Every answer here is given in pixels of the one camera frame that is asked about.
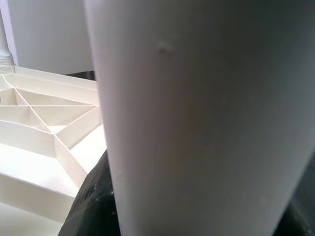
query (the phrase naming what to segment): white plastic tube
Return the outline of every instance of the white plastic tube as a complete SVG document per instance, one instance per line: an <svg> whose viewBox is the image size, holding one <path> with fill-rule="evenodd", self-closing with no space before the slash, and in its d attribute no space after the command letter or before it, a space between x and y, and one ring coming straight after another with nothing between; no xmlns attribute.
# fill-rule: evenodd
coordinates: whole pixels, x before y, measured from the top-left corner
<svg viewBox="0 0 315 236"><path fill-rule="evenodd" d="M14 65L5 36L2 14L0 13L0 67Z"/></svg>
<svg viewBox="0 0 315 236"><path fill-rule="evenodd" d="M270 236L315 143L309 1L86 0L123 236Z"/></svg>

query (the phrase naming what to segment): white wall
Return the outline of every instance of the white wall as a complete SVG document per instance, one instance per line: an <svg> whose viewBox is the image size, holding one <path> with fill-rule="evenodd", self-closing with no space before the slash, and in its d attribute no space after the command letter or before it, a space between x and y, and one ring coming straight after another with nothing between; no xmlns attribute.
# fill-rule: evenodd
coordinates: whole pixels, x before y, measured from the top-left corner
<svg viewBox="0 0 315 236"><path fill-rule="evenodd" d="M93 70L81 0L1 0L18 66L60 74Z"/></svg>

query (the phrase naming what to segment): white cylinder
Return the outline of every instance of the white cylinder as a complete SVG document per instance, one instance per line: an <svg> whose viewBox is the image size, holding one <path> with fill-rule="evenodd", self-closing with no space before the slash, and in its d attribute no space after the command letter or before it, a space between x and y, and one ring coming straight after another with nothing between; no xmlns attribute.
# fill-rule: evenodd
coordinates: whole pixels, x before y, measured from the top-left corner
<svg viewBox="0 0 315 236"><path fill-rule="evenodd" d="M9 51L4 31L3 19L0 13L0 67L14 65L12 54Z"/></svg>
<svg viewBox="0 0 315 236"><path fill-rule="evenodd" d="M315 143L307 2L86 0L123 236L272 234Z"/></svg>

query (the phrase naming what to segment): black object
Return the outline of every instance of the black object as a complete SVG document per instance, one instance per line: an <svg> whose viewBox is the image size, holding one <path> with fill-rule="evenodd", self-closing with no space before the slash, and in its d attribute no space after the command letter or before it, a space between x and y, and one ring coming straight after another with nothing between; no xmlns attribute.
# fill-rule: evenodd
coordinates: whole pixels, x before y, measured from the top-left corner
<svg viewBox="0 0 315 236"><path fill-rule="evenodd" d="M315 169L311 164L273 236L314 235L309 224L310 217L307 217L309 215L301 211L308 206L307 208L314 213L314 205L309 202L314 199L312 188L314 178L309 176L309 171L313 174L313 170ZM305 197L306 189L311 191L312 196L305 198L307 201L302 199L302 196ZM107 151L84 180L58 236L120 236Z"/></svg>
<svg viewBox="0 0 315 236"><path fill-rule="evenodd" d="M84 180L58 236L120 236L107 151Z"/></svg>

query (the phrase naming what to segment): white surface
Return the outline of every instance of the white surface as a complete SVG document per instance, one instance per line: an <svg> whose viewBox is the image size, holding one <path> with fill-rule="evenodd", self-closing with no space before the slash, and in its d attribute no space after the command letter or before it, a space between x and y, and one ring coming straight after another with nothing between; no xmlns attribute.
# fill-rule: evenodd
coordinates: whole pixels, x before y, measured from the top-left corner
<svg viewBox="0 0 315 236"><path fill-rule="evenodd" d="M66 125L49 125L48 127L54 133L58 133L58 132L62 131L64 128L66 128L67 126Z"/></svg>
<svg viewBox="0 0 315 236"><path fill-rule="evenodd" d="M19 66L60 74L93 70L82 1L1 2L8 44Z"/></svg>
<svg viewBox="0 0 315 236"><path fill-rule="evenodd" d="M13 65L13 57L9 51L2 15L0 14L0 66Z"/></svg>
<svg viewBox="0 0 315 236"><path fill-rule="evenodd" d="M99 107L96 107L78 119L69 124L61 132L57 133L57 137L66 145L67 148L72 148L77 142L88 135L98 125L99 120Z"/></svg>
<svg viewBox="0 0 315 236"><path fill-rule="evenodd" d="M29 106L0 106L0 120L24 124L49 131Z"/></svg>
<svg viewBox="0 0 315 236"><path fill-rule="evenodd" d="M27 102L14 88L0 91L0 106L14 105L27 105Z"/></svg>
<svg viewBox="0 0 315 236"><path fill-rule="evenodd" d="M0 173L75 197L78 188L57 159L0 143Z"/></svg>
<svg viewBox="0 0 315 236"><path fill-rule="evenodd" d="M84 103L72 101L65 98L60 98L57 96L50 96L35 92L28 92L22 89L17 89L17 91L23 96L23 98L32 106L82 106Z"/></svg>
<svg viewBox="0 0 315 236"><path fill-rule="evenodd" d="M63 222L88 172L57 134L72 147L101 124L96 82L84 88L67 76L54 82L53 74L12 68L19 69L0 71L7 79L0 77L0 202ZM85 143L92 153L85 158L99 159L97 141Z"/></svg>
<svg viewBox="0 0 315 236"><path fill-rule="evenodd" d="M98 93L95 89L33 78L20 74L4 74L3 76L11 85L18 89L49 96L57 96L76 102L94 105L99 104Z"/></svg>
<svg viewBox="0 0 315 236"><path fill-rule="evenodd" d="M270 236L314 153L313 8L220 2L85 0L123 236Z"/></svg>
<svg viewBox="0 0 315 236"><path fill-rule="evenodd" d="M48 126L69 125L95 106L32 106Z"/></svg>
<svg viewBox="0 0 315 236"><path fill-rule="evenodd" d="M61 222L0 203L1 236L57 236L62 225Z"/></svg>
<svg viewBox="0 0 315 236"><path fill-rule="evenodd" d="M11 87L10 84L7 83L4 76L0 75L0 90L6 90Z"/></svg>
<svg viewBox="0 0 315 236"><path fill-rule="evenodd" d="M76 77L59 75L59 74L54 74L54 73L49 73L49 72L39 71L39 70L32 70L28 68L19 67L19 66L15 67L15 72L18 74L32 76L39 79L51 80L54 82L60 82L64 84L81 86L86 89L97 89L97 83L95 83L95 81L92 81L92 80L80 79Z"/></svg>
<svg viewBox="0 0 315 236"><path fill-rule="evenodd" d="M0 143L56 157L54 135L39 129L0 120Z"/></svg>
<svg viewBox="0 0 315 236"><path fill-rule="evenodd" d="M98 163L106 149L107 145L104 135L104 127L103 125L99 125L73 146L70 151L83 168L87 172L90 172Z"/></svg>

